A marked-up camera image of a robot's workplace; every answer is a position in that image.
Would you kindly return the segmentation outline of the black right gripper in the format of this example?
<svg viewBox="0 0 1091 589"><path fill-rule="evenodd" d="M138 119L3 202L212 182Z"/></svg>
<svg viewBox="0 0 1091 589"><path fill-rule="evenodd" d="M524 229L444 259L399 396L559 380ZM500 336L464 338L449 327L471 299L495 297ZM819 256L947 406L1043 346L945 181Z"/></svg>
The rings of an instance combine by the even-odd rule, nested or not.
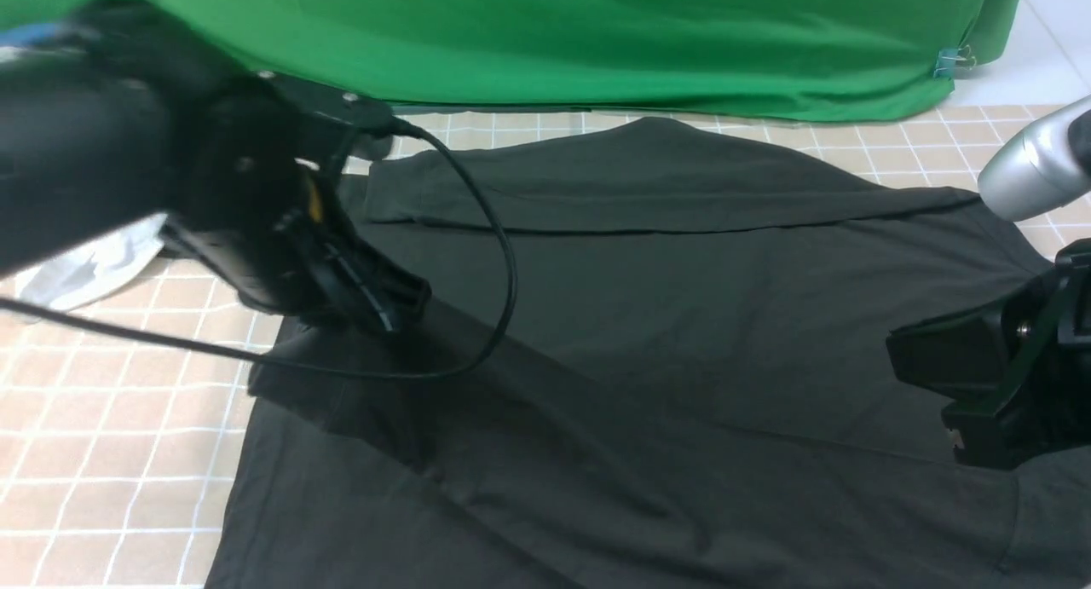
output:
<svg viewBox="0 0 1091 589"><path fill-rule="evenodd" d="M955 460L1012 470L1090 442L1090 248L1014 294L890 332L895 376L948 399Z"/></svg>

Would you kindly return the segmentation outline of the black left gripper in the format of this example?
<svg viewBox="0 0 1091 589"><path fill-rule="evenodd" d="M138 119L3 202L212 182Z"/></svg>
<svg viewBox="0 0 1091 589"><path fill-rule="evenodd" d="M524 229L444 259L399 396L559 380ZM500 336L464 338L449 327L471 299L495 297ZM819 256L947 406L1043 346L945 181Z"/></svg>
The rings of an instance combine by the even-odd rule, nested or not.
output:
<svg viewBox="0 0 1091 589"><path fill-rule="evenodd" d="M429 283L360 239L336 195L357 127L242 70L172 79L163 99L181 181L169 228L245 306L382 333L424 317Z"/></svg>

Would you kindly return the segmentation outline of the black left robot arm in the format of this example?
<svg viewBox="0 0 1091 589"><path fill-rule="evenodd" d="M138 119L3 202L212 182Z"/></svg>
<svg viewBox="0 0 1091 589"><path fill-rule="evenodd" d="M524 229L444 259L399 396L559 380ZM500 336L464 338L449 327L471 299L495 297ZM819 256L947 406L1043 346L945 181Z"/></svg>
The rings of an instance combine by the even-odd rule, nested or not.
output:
<svg viewBox="0 0 1091 589"><path fill-rule="evenodd" d="M147 0L89 0L3 63L3 272L152 215L245 306L398 332L429 283L360 239L335 181L367 107L320 130L298 104Z"/></svg>

